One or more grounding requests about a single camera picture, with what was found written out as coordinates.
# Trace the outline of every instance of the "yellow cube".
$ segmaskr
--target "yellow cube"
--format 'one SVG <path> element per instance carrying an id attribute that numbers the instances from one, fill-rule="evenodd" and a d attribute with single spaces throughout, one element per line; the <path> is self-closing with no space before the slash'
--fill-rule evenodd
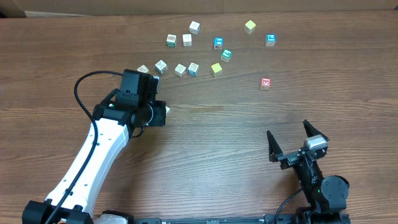
<path id="1" fill-rule="evenodd" d="M 216 63 L 211 66 L 211 72 L 216 77 L 217 75 L 221 75 L 221 72 L 223 72 L 223 68 L 221 68 L 220 63 Z"/>
<path id="2" fill-rule="evenodd" d="M 256 24 L 253 21 L 249 21 L 244 25 L 244 31 L 246 31 L 248 34 L 253 33 L 255 28 Z"/>

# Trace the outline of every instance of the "robotic arm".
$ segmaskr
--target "robotic arm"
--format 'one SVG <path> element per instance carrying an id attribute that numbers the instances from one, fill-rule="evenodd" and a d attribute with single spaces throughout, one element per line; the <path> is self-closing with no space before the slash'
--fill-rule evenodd
<path id="1" fill-rule="evenodd" d="M 93 223 L 91 217 L 100 188 L 113 161 L 130 138 L 140 136 L 144 126 L 164 126 L 169 109 L 164 101 L 156 101 L 160 78 L 125 70 L 120 89 L 113 90 L 94 108 L 93 117 L 98 128 L 98 139 L 84 171 L 61 207 L 47 223 Z M 138 136 L 132 136 L 141 128 Z M 23 224 L 44 223 L 61 202 L 66 190 L 85 162 L 95 138 L 91 124 L 86 141 L 68 172 L 44 203 L 30 201 L 22 214 Z"/>

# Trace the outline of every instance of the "wooden table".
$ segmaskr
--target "wooden table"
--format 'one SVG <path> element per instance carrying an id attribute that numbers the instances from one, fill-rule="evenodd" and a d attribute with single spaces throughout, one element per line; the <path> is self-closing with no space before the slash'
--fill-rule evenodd
<path id="1" fill-rule="evenodd" d="M 248 35 L 244 24 L 253 20 Z M 191 21 L 201 23 L 182 47 Z M 277 36 L 265 47 L 267 33 Z M 165 45 L 177 35 L 176 48 Z M 233 51 L 220 61 L 213 38 Z M 274 213 L 298 189 L 292 169 L 268 161 L 266 131 L 285 152 L 306 138 L 304 119 L 330 138 L 324 176 L 351 184 L 353 223 L 398 222 L 398 14 L 396 11 L 0 20 L 0 223 L 20 223 L 68 170 L 90 121 L 73 96 L 82 75 L 164 60 L 158 99 L 163 128 L 130 141 L 98 195 L 106 209 L 136 217 L 191 218 Z M 199 64 L 197 77 L 174 74 Z M 214 78 L 210 65 L 220 62 Z M 259 90 L 262 76 L 272 79 Z M 92 111 L 121 78 L 98 75 L 79 93 Z M 303 195 L 284 212 L 306 206 Z"/>

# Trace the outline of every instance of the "red cube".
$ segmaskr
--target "red cube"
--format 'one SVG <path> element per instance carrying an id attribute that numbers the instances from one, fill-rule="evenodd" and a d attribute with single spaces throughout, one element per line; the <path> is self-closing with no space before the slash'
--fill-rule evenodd
<path id="1" fill-rule="evenodd" d="M 260 90 L 269 90 L 270 87 L 271 80 L 269 78 L 262 77 L 260 82 Z"/>

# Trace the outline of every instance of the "wood grain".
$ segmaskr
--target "wood grain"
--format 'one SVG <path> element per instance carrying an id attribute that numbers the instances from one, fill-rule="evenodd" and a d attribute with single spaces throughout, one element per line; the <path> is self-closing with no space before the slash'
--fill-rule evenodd
<path id="1" fill-rule="evenodd" d="M 248 35 L 248 20 L 256 31 Z M 182 47 L 191 21 L 202 25 Z M 265 48 L 266 33 L 275 47 Z M 177 35 L 177 48 L 165 46 Z M 215 36 L 233 51 L 213 50 Z M 298 12 L 0 20 L 0 223 L 20 223 L 43 201 L 77 152 L 90 122 L 73 97 L 78 78 L 164 60 L 158 99 L 172 113 L 117 157 L 96 203 L 136 217 L 191 218 L 274 213 L 299 184 L 267 158 L 266 131 L 297 150 L 309 120 L 330 138 L 325 176 L 351 184 L 353 223 L 398 222 L 398 14 Z M 199 64 L 197 77 L 174 74 Z M 213 78 L 210 65 L 223 74 Z M 262 76 L 272 79 L 259 90 Z M 120 77 L 98 75 L 79 94 L 92 110 Z M 284 212 L 304 206 L 303 195 Z"/>

